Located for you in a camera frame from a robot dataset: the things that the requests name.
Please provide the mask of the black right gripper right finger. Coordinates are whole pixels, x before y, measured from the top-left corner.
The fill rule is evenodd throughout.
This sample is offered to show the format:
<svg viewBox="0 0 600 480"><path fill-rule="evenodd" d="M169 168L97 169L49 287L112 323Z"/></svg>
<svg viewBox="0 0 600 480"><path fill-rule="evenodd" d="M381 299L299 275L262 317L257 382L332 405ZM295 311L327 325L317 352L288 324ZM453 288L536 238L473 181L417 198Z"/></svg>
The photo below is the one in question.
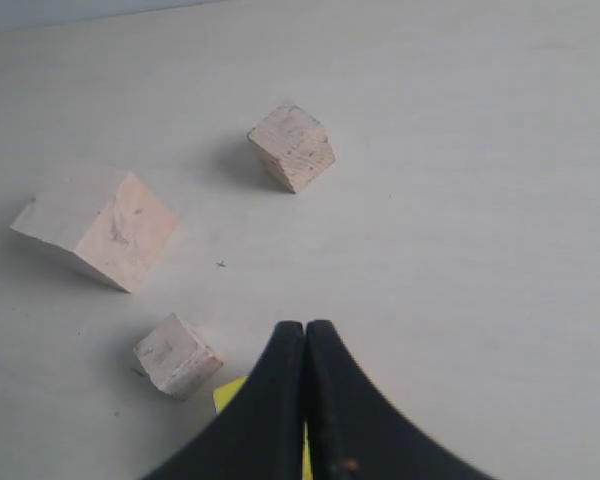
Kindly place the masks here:
<svg viewBox="0 0 600 480"><path fill-rule="evenodd" d="M315 479L487 479L381 394L333 323L306 330L305 412Z"/></svg>

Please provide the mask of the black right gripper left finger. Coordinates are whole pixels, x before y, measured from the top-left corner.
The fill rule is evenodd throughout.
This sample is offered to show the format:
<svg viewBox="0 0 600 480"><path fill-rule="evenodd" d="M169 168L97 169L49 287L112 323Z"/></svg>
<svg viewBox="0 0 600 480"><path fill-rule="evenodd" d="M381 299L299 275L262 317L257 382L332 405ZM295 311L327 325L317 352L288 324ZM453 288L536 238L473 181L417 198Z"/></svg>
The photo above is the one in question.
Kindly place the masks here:
<svg viewBox="0 0 600 480"><path fill-rule="evenodd" d="M278 323L254 369L220 414L149 479L300 479L305 335Z"/></svg>

